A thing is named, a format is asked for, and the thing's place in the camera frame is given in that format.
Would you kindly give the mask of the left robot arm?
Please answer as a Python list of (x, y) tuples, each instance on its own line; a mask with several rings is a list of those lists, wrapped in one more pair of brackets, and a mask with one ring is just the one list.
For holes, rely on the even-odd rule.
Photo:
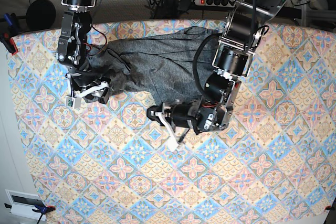
[[(149, 119), (158, 121), (169, 132), (165, 145), (171, 152), (183, 145), (189, 130), (200, 134), (228, 127), (241, 85), (239, 77), (248, 75), (255, 51), (267, 32), (265, 22), (276, 16), (285, 1), (236, 0), (233, 11), (225, 19), (223, 32), (208, 36), (194, 55), (192, 71), (201, 97), (188, 104), (161, 103), (148, 109)], [(218, 41), (212, 61), (214, 70), (202, 85), (197, 63), (202, 50), (212, 39)]]

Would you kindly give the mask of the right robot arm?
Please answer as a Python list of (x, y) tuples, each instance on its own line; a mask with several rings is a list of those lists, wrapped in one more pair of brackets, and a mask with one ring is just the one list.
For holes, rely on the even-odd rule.
[(109, 100), (109, 79), (94, 71), (88, 57), (94, 47), (87, 43), (88, 32), (93, 28), (90, 9), (97, 0), (61, 0), (68, 9), (61, 21), (56, 59), (68, 69), (66, 79), (68, 95), (65, 105), (79, 108), (82, 99), (106, 104)]

